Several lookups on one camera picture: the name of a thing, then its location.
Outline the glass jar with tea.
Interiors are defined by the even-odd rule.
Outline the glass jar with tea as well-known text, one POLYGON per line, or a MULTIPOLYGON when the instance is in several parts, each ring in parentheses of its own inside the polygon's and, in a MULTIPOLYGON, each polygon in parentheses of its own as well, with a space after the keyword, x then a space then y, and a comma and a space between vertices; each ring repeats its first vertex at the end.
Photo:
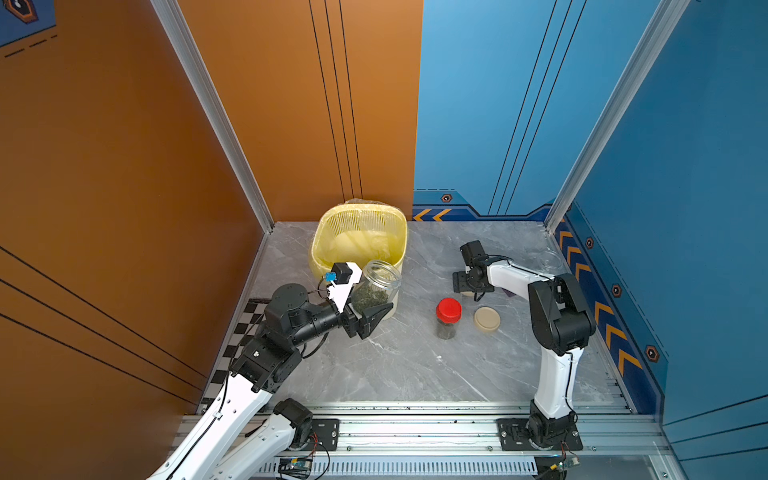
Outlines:
POLYGON ((535 271, 551 277, 570 271, 566 260, 559 250, 538 252, 531 260, 531 265, 535 271))

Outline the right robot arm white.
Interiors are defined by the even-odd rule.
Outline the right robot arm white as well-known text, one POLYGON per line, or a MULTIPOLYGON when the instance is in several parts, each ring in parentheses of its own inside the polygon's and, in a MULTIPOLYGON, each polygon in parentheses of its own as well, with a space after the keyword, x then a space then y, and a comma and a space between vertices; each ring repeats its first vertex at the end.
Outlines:
POLYGON ((571 273, 547 274, 522 267, 504 255, 489 255, 478 240, 460 247, 465 264, 453 274, 456 293, 476 300, 500 288, 529 302, 532 331, 541 347, 539 381, 528 420, 500 423, 502 447, 580 451, 573 390, 579 361, 597 326, 580 284, 571 273))

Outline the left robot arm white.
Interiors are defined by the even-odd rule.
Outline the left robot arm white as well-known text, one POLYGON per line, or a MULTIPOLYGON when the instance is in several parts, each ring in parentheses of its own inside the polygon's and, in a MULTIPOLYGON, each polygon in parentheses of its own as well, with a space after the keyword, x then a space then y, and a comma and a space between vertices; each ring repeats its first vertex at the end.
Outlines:
POLYGON ((332 284, 328 299, 313 304, 299 284, 278 288, 224 386, 153 478, 249 479, 279 453, 305 445, 312 413, 292 399, 279 402, 244 441, 237 437, 300 364, 301 345, 335 328, 365 339, 393 307, 387 302, 356 314, 347 300, 351 289, 332 284))

